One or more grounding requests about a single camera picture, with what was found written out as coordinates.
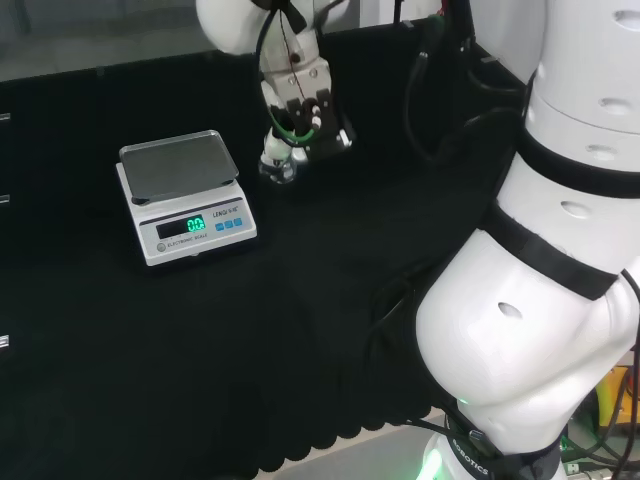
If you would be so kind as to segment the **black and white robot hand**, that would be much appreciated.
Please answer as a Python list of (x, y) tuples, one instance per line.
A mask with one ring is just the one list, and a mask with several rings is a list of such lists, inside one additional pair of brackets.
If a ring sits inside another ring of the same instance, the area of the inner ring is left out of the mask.
[(323, 161), (351, 149), (355, 132), (338, 104), (325, 59), (264, 74), (260, 86), (273, 137), (295, 161)]

